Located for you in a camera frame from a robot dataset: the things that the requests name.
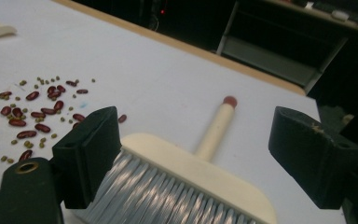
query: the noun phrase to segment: silver bristles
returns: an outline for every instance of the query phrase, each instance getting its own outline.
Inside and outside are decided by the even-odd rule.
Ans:
[[[123,152],[94,202],[74,213],[88,223],[256,223]]]

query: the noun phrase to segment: table surface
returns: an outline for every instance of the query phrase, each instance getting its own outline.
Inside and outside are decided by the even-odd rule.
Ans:
[[[234,95],[239,105],[213,163],[260,188],[275,207],[279,223],[345,223],[340,210],[318,209],[269,154],[275,106],[318,119],[312,99],[295,93],[296,88],[277,86],[281,83],[278,79],[270,81],[252,69],[229,66],[234,63],[220,61],[209,52],[102,17],[110,19],[101,21],[52,1],[0,0],[0,22],[18,30],[16,35],[0,37],[0,92],[13,92],[10,100],[0,100],[0,109],[9,104],[29,111],[53,107],[55,103],[46,95],[48,85],[39,85],[41,95],[36,100],[24,100],[34,91],[37,77],[50,80],[59,76],[60,81],[50,84],[67,89],[60,97],[65,102],[62,113],[45,120],[59,137],[51,139],[50,134],[39,133],[32,142],[38,145],[41,137],[48,141],[43,149],[34,147],[34,157],[51,158],[51,147],[72,129],[67,120],[74,113],[87,116],[110,105],[117,107],[119,115],[128,116],[119,126],[121,136],[152,133],[192,152],[223,98]],[[76,79],[77,88],[64,83]],[[21,80],[27,84],[21,86]],[[89,93],[73,98],[78,89]],[[34,128],[33,120],[27,122],[25,128],[10,127],[0,115],[0,158],[7,155],[17,160],[24,150],[23,140],[16,146],[10,142],[19,131]],[[0,162],[0,181],[8,167]],[[64,216],[66,223],[78,222],[67,210]]]

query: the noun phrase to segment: seed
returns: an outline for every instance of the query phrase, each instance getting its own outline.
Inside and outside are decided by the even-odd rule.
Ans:
[[[50,128],[47,125],[38,123],[34,126],[35,129],[37,129],[38,131],[41,131],[43,133],[49,133],[50,132]]]
[[[1,110],[1,115],[3,116],[7,116],[11,113],[11,108],[10,106],[4,106]]]
[[[73,81],[66,81],[65,83],[73,87],[77,86],[77,83]]]
[[[81,114],[74,114],[74,115],[72,116],[72,118],[77,119],[77,120],[80,121],[80,122],[85,119],[85,117],[84,117],[83,115],[81,115]]]
[[[33,117],[33,118],[45,118],[46,115],[44,113],[41,113],[41,112],[32,112],[31,117]]]
[[[12,114],[14,115],[14,117],[16,118],[21,118],[22,116],[22,111],[20,108],[16,107],[12,110]]]
[[[86,94],[86,93],[89,93],[88,90],[85,90],[85,89],[81,89],[81,90],[77,90],[76,91],[78,94]]]
[[[22,154],[19,158],[19,161],[25,161],[25,160],[31,158],[32,153],[33,153],[33,151],[31,149],[22,152]]]
[[[51,93],[55,92],[55,90],[56,90],[55,86],[48,87],[48,94],[51,94]]]
[[[60,92],[66,92],[66,89],[62,85],[58,85],[57,90]]]
[[[72,126],[72,129],[74,129],[75,127],[77,127],[77,125],[79,125],[80,122],[76,122],[74,123],[74,126]]]
[[[28,101],[33,101],[34,99],[36,99],[36,97],[39,96],[39,91],[33,91],[31,92],[29,95],[27,95],[25,97],[25,99],[27,99]]]
[[[57,101],[57,103],[54,105],[55,110],[61,110],[63,108],[63,101]]]
[[[10,119],[8,124],[16,127],[24,127],[27,123],[22,119]]]
[[[41,110],[44,114],[47,114],[47,115],[55,115],[55,114],[56,114],[56,110],[55,110],[55,109],[41,108],[40,110]]]
[[[61,96],[61,92],[60,91],[55,91],[55,92],[52,92],[52,93],[50,93],[49,95],[48,95],[48,98],[49,99],[51,99],[51,98],[57,98],[57,97],[59,97],[59,96]]]
[[[19,139],[35,137],[35,136],[36,136],[36,131],[22,131],[17,134],[17,138]]]
[[[122,123],[126,121],[126,119],[127,119],[127,115],[121,115],[120,118],[118,118],[118,123]]]
[[[0,93],[0,96],[7,96],[7,95],[11,95],[11,91],[4,91]]]

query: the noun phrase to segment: red handle tip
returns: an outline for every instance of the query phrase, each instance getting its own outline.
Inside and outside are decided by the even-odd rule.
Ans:
[[[237,106],[237,99],[235,99],[234,96],[227,96],[225,98],[225,100],[223,101],[223,104],[229,104],[229,105],[232,105],[232,107],[235,108],[235,106]]]

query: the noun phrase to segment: brush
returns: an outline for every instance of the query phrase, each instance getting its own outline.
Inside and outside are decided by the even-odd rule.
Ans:
[[[236,105],[224,99],[194,155],[147,133],[122,138],[94,202],[74,213],[88,223],[277,223],[258,188],[208,162]]]

